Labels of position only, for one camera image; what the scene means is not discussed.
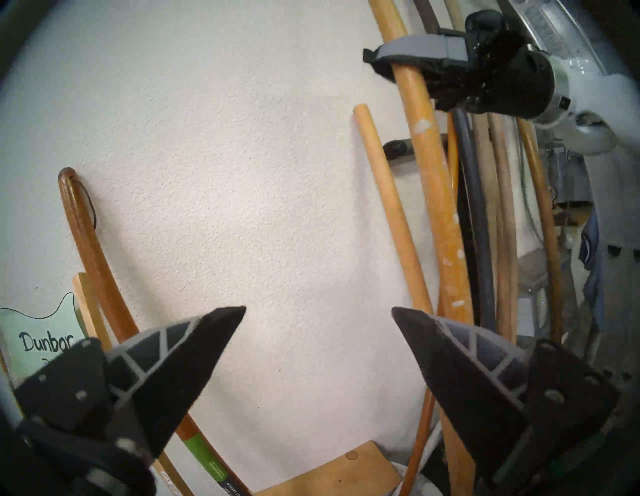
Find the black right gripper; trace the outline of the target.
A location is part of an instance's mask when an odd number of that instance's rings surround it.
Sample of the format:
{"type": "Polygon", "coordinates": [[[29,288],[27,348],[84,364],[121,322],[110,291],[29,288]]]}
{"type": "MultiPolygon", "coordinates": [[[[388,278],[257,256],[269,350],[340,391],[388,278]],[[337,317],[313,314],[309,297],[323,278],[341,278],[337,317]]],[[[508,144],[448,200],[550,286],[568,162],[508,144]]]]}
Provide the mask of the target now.
{"type": "Polygon", "coordinates": [[[401,97],[431,97],[445,112],[533,119],[548,108],[555,88],[551,62],[510,29],[408,35],[364,49],[362,59],[393,81],[401,97]]]}

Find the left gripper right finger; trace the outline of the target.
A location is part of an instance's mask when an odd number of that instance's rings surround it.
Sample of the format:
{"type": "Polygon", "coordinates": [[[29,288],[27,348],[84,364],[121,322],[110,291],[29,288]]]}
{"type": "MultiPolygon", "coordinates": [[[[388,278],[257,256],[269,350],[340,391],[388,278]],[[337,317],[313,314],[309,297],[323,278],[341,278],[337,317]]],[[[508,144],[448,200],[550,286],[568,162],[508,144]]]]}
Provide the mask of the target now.
{"type": "Polygon", "coordinates": [[[472,324],[395,306],[425,383],[485,485],[530,485],[600,431],[620,391],[561,344],[522,349],[472,324]]]}

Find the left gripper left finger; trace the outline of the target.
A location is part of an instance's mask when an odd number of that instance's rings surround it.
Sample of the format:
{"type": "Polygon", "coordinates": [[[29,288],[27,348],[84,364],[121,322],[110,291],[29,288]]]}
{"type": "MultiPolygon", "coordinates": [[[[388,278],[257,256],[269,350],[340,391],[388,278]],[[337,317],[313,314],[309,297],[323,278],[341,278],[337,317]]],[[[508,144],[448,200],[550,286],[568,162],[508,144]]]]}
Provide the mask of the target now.
{"type": "Polygon", "coordinates": [[[15,391],[17,431],[77,458],[156,458],[207,385],[245,306],[148,329],[104,351],[86,338],[15,391]]]}

